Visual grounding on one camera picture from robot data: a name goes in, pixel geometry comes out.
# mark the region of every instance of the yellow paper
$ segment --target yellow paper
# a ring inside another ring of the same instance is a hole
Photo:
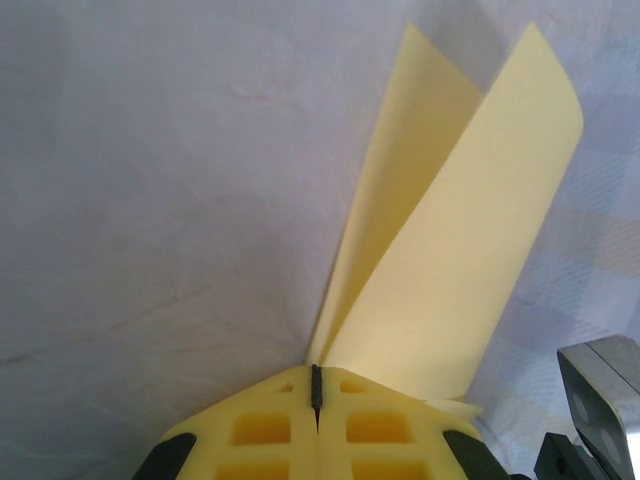
[[[433,408],[437,408],[441,412],[455,415],[458,418],[462,418],[467,422],[473,422],[476,418],[482,415],[482,408],[477,405],[471,405],[464,402],[456,402],[455,400],[428,400],[427,405]]]
[[[413,26],[396,58],[308,360],[319,363],[460,138],[479,90]]]
[[[407,49],[420,56],[406,45],[415,35],[410,28],[399,53],[308,360],[417,398],[446,399],[463,396],[473,378],[578,142],[582,115],[569,80],[531,25],[442,164],[431,150],[439,133],[408,133],[433,106],[395,90],[398,70],[408,75],[414,68]],[[439,115],[453,111],[462,119],[457,99],[447,102],[452,110],[443,100]],[[402,105],[415,109],[398,124],[388,112]],[[389,155],[379,147],[389,138],[405,147]],[[396,170],[404,155],[420,159],[413,170]],[[389,213],[391,190],[377,193],[382,172],[397,175],[397,185],[427,179],[408,218],[406,205]],[[387,217],[371,209],[371,219],[360,218],[369,202],[382,202]],[[378,250],[366,247],[367,224],[391,237],[384,237],[384,253],[382,242]],[[374,253],[359,259],[363,248]],[[361,262],[367,267],[352,285]]]

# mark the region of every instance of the white backdrop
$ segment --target white backdrop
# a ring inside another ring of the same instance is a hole
[[[640,333],[640,4],[0,0],[0,478],[129,478],[302,361],[408,20],[483,88],[536,20],[580,93],[471,395],[512,471],[569,430],[555,348]]]

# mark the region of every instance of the square hole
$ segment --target square hole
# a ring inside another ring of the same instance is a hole
[[[287,462],[220,465],[216,480],[289,480]]]
[[[421,461],[354,460],[351,462],[353,480],[429,480]]]
[[[395,412],[357,412],[347,418],[349,443],[411,443],[404,415]]]
[[[233,422],[232,445],[290,443],[289,417],[282,413],[248,413]]]
[[[289,392],[293,392],[293,385],[290,383],[285,383],[284,385],[281,385],[280,387],[278,387],[278,389],[276,390],[277,393],[289,393]]]

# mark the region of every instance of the black rubber pad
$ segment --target black rubber pad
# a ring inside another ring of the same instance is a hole
[[[536,466],[540,480],[604,480],[616,478],[605,475],[596,461],[566,435],[547,433],[544,436]]]
[[[511,480],[481,441],[455,430],[444,432],[444,439],[469,480]]]
[[[149,453],[133,480],[176,480],[196,443],[192,433],[182,433],[159,443]]]
[[[320,427],[320,410],[322,409],[322,369],[317,365],[311,366],[311,406],[316,412],[316,430]]]

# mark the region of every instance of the paper sheet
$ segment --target paper sheet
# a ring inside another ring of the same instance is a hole
[[[482,415],[482,408],[468,403],[456,402],[455,400],[430,400],[427,405],[456,417],[472,422]]]
[[[582,131],[534,25],[479,99],[409,26],[309,362],[465,394]]]

